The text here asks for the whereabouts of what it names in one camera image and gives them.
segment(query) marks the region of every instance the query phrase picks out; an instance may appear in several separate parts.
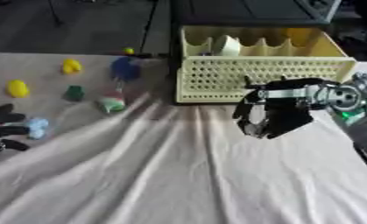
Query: tripod leg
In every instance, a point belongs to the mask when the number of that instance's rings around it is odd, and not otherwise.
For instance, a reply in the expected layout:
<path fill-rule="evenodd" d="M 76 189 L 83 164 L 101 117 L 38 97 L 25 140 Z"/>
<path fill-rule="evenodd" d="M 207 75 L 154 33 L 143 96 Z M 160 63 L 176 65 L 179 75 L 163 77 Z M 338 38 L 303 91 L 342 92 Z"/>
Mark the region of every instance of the tripod leg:
<path fill-rule="evenodd" d="M 55 12 L 55 8 L 53 7 L 53 0 L 47 0 L 48 1 L 48 5 L 50 7 L 51 13 L 53 15 L 53 21 L 55 23 L 56 26 L 60 26 L 63 25 L 63 21 L 59 18 L 58 14 L 56 14 Z"/>
<path fill-rule="evenodd" d="M 159 4 L 159 0 L 153 0 L 153 6 L 151 10 L 151 14 L 149 14 L 148 22 L 144 28 L 144 36 L 142 37 L 141 46 L 139 47 L 139 52 L 141 53 L 144 50 L 146 39 L 148 38 L 149 29 L 151 29 L 154 13 L 156 12 L 157 5 Z"/>

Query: white container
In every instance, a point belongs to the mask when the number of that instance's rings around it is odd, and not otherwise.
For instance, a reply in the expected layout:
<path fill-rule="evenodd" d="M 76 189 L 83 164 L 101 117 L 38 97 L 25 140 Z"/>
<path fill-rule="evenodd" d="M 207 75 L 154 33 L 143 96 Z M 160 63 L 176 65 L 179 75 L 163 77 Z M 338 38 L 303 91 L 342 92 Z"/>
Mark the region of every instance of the white container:
<path fill-rule="evenodd" d="M 238 56 L 240 47 L 238 38 L 223 35 L 213 45 L 212 53 L 217 56 Z"/>

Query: light blue toy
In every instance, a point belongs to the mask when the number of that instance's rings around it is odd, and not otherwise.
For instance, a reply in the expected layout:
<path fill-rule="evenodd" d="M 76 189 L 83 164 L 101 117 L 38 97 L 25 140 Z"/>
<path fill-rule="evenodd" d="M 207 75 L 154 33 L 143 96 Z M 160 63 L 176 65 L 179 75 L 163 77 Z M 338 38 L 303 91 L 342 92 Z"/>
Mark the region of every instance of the light blue toy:
<path fill-rule="evenodd" d="M 29 128 L 29 138 L 40 139 L 46 134 L 46 128 L 48 128 L 48 120 L 40 117 L 34 117 L 29 120 L 25 126 Z"/>

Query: green toy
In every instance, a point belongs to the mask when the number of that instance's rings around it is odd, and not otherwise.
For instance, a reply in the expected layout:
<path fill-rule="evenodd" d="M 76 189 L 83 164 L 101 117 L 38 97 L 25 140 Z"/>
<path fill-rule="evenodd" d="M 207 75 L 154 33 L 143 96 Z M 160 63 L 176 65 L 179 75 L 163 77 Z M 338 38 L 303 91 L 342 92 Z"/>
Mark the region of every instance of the green toy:
<path fill-rule="evenodd" d="M 82 101 L 84 95 L 85 94 L 82 91 L 82 87 L 70 86 L 63 97 L 70 102 L 80 102 Z"/>

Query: yellow toy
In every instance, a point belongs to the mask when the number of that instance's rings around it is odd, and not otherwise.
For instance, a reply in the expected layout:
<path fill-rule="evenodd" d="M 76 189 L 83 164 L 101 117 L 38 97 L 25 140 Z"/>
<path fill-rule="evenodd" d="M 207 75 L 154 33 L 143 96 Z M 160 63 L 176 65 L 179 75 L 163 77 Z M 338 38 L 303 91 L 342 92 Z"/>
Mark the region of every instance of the yellow toy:
<path fill-rule="evenodd" d="M 65 59 L 63 61 L 62 72 L 64 74 L 76 74 L 82 70 L 80 61 L 76 59 Z"/>
<path fill-rule="evenodd" d="M 24 98 L 29 94 L 29 88 L 22 80 L 11 80 L 7 83 L 7 92 L 15 98 Z"/>
<path fill-rule="evenodd" d="M 128 55 L 134 54 L 134 49 L 132 49 L 131 47 L 126 47 L 124 48 L 124 53 Z"/>

